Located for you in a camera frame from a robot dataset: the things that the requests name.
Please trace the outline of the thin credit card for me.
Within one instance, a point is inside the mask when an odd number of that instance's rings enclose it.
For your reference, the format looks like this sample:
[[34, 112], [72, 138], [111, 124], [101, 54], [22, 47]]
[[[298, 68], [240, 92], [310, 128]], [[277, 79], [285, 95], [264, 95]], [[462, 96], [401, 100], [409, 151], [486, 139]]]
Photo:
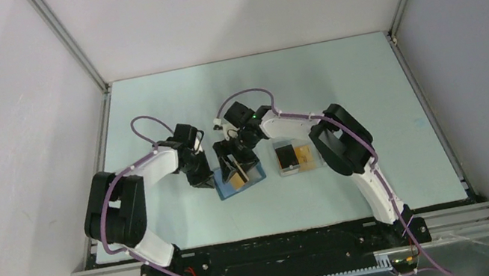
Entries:
[[238, 171], [231, 177], [229, 185], [233, 187], [234, 191], [241, 191], [249, 181], [250, 179], [244, 171]]

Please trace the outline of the blue leather card holder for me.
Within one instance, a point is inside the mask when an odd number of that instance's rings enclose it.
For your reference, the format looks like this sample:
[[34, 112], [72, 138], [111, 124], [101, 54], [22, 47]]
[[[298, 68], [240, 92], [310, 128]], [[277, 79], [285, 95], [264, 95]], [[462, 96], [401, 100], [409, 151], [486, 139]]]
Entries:
[[224, 183], [222, 181], [221, 169], [217, 168], [214, 170], [216, 190], [220, 200], [226, 200], [233, 195], [240, 194], [245, 189], [249, 189], [266, 178], [266, 173], [264, 172], [261, 163], [256, 164], [254, 168], [247, 171], [245, 174], [247, 174], [246, 177], [241, 177], [236, 174], [229, 182]]

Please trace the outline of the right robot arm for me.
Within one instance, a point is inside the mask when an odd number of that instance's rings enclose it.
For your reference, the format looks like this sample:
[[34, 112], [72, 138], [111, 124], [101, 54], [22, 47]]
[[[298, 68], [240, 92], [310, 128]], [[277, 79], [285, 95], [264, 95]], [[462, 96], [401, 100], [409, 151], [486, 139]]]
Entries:
[[254, 152], [263, 140], [289, 138], [313, 143], [327, 166], [351, 177], [369, 203], [381, 237], [390, 246], [400, 246], [412, 234], [410, 207], [397, 196], [378, 164], [373, 137], [341, 105], [332, 103], [320, 115], [285, 113], [273, 105], [257, 110], [234, 102], [225, 115], [214, 119], [214, 129], [223, 134], [213, 145], [224, 183], [243, 176], [259, 163]]

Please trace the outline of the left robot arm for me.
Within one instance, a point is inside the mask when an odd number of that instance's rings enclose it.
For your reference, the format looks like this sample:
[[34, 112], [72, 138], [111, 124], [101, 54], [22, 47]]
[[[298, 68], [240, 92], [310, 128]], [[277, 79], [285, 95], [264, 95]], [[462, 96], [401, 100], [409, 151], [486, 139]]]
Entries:
[[167, 175], [186, 175], [192, 188], [215, 189], [212, 169], [201, 147], [205, 132], [178, 124], [172, 136], [120, 173], [97, 172], [91, 182], [84, 220], [85, 235], [108, 254], [128, 252], [143, 263], [156, 264], [157, 276], [185, 276], [179, 249], [148, 229], [146, 190]]

